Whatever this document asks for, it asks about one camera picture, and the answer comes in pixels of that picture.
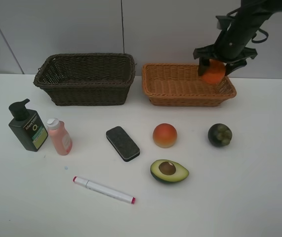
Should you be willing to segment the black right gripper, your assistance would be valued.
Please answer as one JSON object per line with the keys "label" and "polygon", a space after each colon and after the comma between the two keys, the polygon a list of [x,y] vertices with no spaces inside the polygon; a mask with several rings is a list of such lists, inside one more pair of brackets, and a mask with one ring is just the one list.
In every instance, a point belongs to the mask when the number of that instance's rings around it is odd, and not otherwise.
{"label": "black right gripper", "polygon": [[198,75],[202,77],[210,67],[210,59],[216,59],[225,65],[225,76],[228,76],[237,69],[246,66],[244,59],[254,59],[257,51],[248,48],[246,45],[255,35],[257,27],[246,25],[231,25],[229,29],[220,33],[214,44],[195,48],[193,56],[199,58]]}

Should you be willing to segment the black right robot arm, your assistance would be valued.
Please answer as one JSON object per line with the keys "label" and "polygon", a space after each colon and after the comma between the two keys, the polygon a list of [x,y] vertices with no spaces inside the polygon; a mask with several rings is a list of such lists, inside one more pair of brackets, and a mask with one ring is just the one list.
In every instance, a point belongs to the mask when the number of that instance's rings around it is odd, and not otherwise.
{"label": "black right robot arm", "polygon": [[226,76],[245,67],[247,58],[257,56],[257,51],[246,45],[267,40],[269,34],[260,27],[277,12],[282,12],[282,0],[242,0],[239,8],[217,15],[217,28],[221,30],[217,40],[193,52],[193,57],[199,59],[198,75],[206,73],[211,59],[225,64]]}

